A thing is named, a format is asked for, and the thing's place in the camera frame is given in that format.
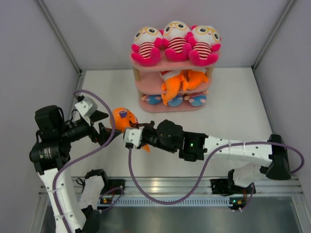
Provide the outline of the orange shark plush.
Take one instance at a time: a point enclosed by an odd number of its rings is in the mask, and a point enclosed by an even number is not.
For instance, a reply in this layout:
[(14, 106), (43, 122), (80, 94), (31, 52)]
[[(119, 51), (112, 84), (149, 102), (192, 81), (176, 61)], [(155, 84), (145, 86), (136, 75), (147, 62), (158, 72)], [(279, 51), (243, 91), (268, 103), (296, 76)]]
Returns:
[(202, 82), (208, 82), (207, 70), (205, 68), (188, 69), (188, 90), (196, 89)]
[[(110, 119), (110, 124), (112, 125), (113, 122), (115, 123), (116, 130), (121, 130), (121, 133), (123, 134), (126, 128), (133, 128), (132, 123), (138, 123), (137, 117), (127, 108), (119, 107), (115, 108), (112, 111), (113, 118)], [(131, 145), (132, 147), (135, 147), (133, 144), (126, 143), (126, 145)], [(148, 145), (142, 147), (145, 151), (150, 152), (150, 148)]]
[(160, 77), (164, 81), (161, 89), (166, 91), (165, 94), (161, 94), (161, 98), (166, 106), (169, 101), (177, 96), (181, 85), (183, 85), (183, 91), (188, 88), (189, 84), (183, 70), (163, 70), (160, 71)]

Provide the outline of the black-haired doll plush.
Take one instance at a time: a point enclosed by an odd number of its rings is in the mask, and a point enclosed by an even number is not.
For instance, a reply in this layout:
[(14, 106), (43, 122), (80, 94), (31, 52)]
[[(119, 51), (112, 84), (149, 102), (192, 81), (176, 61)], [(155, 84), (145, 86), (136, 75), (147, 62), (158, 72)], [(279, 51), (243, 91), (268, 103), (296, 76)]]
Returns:
[(177, 94), (172, 100), (168, 102), (168, 105), (170, 107), (177, 107), (183, 102), (183, 100), (184, 100), (183, 95)]

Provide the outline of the blue-hat doll plush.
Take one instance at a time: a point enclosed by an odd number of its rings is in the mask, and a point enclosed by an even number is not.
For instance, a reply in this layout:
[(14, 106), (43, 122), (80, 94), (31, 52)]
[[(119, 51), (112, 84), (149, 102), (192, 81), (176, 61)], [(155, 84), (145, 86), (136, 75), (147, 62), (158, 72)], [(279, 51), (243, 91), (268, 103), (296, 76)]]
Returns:
[(206, 103), (207, 96), (203, 92), (196, 92), (185, 95), (184, 100), (189, 102), (191, 106), (199, 107)]

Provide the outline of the pink panda plush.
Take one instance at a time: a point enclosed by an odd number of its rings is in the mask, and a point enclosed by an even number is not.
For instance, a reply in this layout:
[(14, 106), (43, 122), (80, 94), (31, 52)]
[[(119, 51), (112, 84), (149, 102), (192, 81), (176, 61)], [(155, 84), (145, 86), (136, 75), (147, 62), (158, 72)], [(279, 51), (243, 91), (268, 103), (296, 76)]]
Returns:
[(188, 59), (192, 46), (187, 41), (190, 27), (182, 21), (172, 21), (161, 31), (162, 45), (165, 47), (165, 56), (173, 62), (181, 62)]
[(134, 36), (131, 58), (142, 66), (154, 66), (161, 60), (163, 36), (154, 27), (143, 27)]
[(212, 26), (193, 25), (187, 41), (191, 45), (189, 60), (195, 66), (206, 67), (218, 61), (221, 37)]

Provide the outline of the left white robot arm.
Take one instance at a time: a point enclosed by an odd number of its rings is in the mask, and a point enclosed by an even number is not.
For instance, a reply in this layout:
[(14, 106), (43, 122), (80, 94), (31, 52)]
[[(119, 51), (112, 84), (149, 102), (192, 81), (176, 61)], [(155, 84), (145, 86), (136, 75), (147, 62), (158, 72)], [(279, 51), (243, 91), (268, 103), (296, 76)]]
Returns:
[(48, 192), (57, 233), (98, 232), (98, 201), (110, 188), (103, 169), (91, 170), (85, 176), (81, 198), (77, 199), (69, 169), (71, 144), (89, 137), (104, 147), (120, 135), (120, 131), (106, 128), (102, 123), (98, 130), (93, 126), (112, 116), (111, 110), (103, 113), (96, 106), (83, 103), (78, 112), (80, 119), (75, 122), (65, 122), (63, 110), (56, 105), (35, 112), (39, 129), (29, 158)]

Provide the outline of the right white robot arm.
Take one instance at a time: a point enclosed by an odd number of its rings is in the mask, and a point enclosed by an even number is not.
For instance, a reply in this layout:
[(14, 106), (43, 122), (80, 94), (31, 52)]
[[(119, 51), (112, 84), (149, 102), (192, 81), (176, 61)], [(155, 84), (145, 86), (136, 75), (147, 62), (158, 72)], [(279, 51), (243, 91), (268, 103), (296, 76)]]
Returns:
[(233, 193), (263, 178), (278, 181), (291, 178), (287, 150), (281, 144), (280, 135), (272, 134), (266, 141), (243, 142), (186, 132), (169, 120), (162, 121), (157, 127), (154, 125), (154, 122), (131, 124), (123, 139), (137, 149), (150, 145), (170, 153), (177, 152), (180, 159), (188, 162), (208, 162), (212, 158), (245, 162), (244, 166), (228, 172), (226, 185)]

